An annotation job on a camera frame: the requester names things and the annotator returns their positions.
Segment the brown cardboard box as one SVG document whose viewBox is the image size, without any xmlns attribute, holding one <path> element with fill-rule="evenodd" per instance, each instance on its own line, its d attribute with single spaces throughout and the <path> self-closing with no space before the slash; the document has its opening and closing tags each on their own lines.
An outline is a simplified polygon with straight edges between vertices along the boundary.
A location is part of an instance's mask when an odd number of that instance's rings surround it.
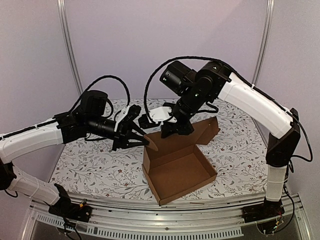
<svg viewBox="0 0 320 240">
<path fill-rule="evenodd" d="M 146 134 L 149 145 L 143 149 L 142 170 L 159 206 L 166 205 L 210 183 L 217 171 L 199 149 L 219 133 L 216 117 L 192 124 L 190 135 L 173 134 L 161 137 L 161 132 Z"/>
</svg>

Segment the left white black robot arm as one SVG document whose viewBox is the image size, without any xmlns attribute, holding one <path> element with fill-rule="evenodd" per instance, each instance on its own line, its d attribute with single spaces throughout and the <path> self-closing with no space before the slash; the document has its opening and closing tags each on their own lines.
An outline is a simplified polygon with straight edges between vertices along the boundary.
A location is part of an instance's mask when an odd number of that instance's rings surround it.
<svg viewBox="0 0 320 240">
<path fill-rule="evenodd" d="M 90 216 L 86 200 L 73 203 L 63 186 L 46 183 L 27 174 L 13 160 L 49 146 L 67 144 L 87 134 L 112 140 L 112 151 L 149 145 L 145 132 L 135 123 L 141 112 L 138 105 L 126 106 L 117 121 L 104 116 L 108 95 L 99 90 L 82 94 L 79 105 L 71 112 L 55 115 L 45 122 L 0 136 L 0 189 L 14 191 L 49 206 L 49 213 L 80 220 Z"/>
</svg>

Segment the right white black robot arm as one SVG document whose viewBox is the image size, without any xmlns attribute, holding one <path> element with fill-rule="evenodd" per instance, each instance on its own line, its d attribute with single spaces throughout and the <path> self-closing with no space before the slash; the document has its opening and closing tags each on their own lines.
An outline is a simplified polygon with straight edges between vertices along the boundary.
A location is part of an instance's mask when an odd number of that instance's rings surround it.
<svg viewBox="0 0 320 240">
<path fill-rule="evenodd" d="M 244 207 L 242 217 L 250 223 L 283 214 L 281 195 L 285 179 L 293 169 L 295 149 L 301 135 L 305 134 L 298 112 L 284 108 L 217 59 L 209 61 L 199 71 L 189 68 L 179 59 L 171 60 L 166 64 L 160 81 L 179 96 L 164 118 L 163 138 L 173 134 L 191 134 L 194 130 L 191 118 L 202 105 L 216 99 L 237 107 L 269 130 L 265 197 L 261 204 Z"/>
</svg>

